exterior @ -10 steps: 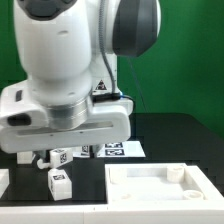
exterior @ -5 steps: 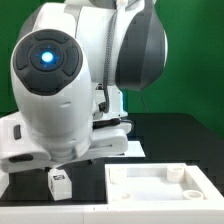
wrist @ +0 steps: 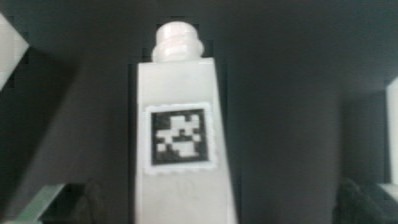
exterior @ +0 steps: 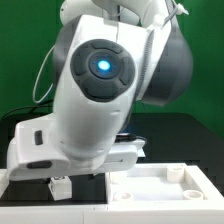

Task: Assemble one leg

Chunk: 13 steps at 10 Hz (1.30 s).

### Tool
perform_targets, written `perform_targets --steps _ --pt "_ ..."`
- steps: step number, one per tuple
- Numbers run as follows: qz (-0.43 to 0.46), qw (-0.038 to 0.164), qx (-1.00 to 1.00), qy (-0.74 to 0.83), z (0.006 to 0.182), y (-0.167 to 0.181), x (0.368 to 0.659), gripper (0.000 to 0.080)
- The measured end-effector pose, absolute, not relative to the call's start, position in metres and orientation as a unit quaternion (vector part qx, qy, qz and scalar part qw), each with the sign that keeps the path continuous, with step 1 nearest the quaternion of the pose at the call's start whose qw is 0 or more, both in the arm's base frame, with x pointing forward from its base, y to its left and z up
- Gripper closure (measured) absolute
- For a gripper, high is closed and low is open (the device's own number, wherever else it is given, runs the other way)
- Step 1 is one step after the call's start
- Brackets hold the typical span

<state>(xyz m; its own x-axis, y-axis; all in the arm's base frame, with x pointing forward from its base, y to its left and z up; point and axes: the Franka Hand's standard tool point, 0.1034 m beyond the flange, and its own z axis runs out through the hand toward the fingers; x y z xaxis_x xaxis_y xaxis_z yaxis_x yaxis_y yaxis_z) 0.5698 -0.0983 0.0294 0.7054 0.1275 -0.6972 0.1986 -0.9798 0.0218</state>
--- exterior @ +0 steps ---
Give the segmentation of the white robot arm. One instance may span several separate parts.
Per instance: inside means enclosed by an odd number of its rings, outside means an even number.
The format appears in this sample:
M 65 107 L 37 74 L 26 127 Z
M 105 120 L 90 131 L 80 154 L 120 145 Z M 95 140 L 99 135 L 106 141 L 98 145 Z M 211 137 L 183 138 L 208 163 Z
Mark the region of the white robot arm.
M 164 106 L 192 76 L 176 0 L 64 0 L 53 48 L 52 113 L 17 124 L 12 181 L 132 168 L 143 141 L 124 134 L 137 101 Z

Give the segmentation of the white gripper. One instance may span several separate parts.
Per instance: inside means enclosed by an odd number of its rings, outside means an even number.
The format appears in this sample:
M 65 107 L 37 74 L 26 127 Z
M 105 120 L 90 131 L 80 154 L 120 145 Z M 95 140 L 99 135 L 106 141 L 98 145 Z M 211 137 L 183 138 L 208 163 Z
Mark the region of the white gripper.
M 11 181 L 126 171 L 132 168 L 146 141 L 131 134 L 117 136 L 103 162 L 77 160 L 55 146 L 50 138 L 53 115 L 19 122 L 7 152 Z

